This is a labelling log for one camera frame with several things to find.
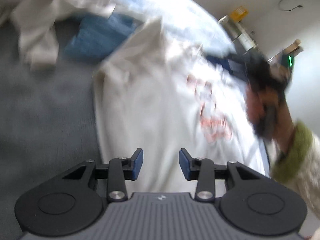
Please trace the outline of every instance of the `gray ribbed plate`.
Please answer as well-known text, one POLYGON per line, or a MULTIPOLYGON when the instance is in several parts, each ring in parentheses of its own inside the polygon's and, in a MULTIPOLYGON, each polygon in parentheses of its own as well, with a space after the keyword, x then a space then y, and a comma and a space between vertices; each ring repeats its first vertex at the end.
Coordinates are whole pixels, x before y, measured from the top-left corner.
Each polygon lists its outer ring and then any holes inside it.
MULTIPOLYGON (((112 203, 94 225, 71 236, 45 238, 26 233, 21 240, 249 240, 268 239, 246 234, 223 220, 215 207, 194 201, 189 193, 134 193, 112 203)), ((301 240, 298 234, 273 240, 301 240)))

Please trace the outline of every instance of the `gray surface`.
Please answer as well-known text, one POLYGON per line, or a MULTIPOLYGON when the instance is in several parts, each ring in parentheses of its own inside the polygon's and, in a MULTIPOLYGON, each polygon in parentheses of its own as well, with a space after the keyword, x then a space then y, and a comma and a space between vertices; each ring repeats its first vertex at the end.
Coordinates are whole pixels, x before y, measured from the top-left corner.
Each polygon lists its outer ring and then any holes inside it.
MULTIPOLYGON (((77 31, 56 25, 60 49, 77 31)), ((14 216, 25 191, 85 159, 100 160, 91 79, 94 66, 59 59, 29 72, 11 24, 0 28, 0 240, 21 234, 14 216)))
MULTIPOLYGON (((27 233, 21 240, 55 240, 27 233)), ((249 235, 231 227, 209 203, 189 193, 134 193, 126 202, 112 203, 93 226, 60 240, 302 240, 249 235)))

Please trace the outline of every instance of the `white cloth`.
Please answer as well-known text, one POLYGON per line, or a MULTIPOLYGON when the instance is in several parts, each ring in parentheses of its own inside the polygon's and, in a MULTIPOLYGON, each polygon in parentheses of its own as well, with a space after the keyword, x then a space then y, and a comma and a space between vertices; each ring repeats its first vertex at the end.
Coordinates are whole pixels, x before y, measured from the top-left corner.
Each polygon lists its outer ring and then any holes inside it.
POLYGON ((31 69, 55 65, 59 44, 53 24, 76 12, 90 12, 109 17, 115 8, 111 0, 0 0, 6 11, 0 23, 12 9, 11 20, 20 31, 19 54, 31 69))
POLYGON ((166 35, 201 44, 217 57, 236 52, 218 21, 193 0, 115 0, 147 18, 161 17, 166 35))
POLYGON ((180 148, 264 174, 238 88, 197 47, 165 37, 161 20, 145 24, 102 62, 94 90, 103 161, 131 156, 137 147, 144 151, 139 178, 127 184, 128 192, 193 192, 195 183, 179 167, 180 148))

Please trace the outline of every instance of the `metal screw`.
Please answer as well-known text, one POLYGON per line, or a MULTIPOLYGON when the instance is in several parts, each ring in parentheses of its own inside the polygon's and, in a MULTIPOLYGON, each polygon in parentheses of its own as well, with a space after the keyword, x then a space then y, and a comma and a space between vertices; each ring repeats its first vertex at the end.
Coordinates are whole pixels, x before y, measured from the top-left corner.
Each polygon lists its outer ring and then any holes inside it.
POLYGON ((112 191, 109 196, 113 199, 122 199, 124 198, 125 194, 122 191, 112 191))
POLYGON ((201 199, 209 199, 213 197, 213 194, 210 191, 200 191, 198 192, 197 197, 201 199))

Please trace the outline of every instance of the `green light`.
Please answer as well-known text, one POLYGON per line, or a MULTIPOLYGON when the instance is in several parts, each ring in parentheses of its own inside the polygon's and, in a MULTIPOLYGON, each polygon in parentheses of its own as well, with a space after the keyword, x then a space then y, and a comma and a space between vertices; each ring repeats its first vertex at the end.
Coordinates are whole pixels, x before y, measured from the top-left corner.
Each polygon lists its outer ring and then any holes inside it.
POLYGON ((291 56, 289 56, 290 67, 292 67, 291 56))

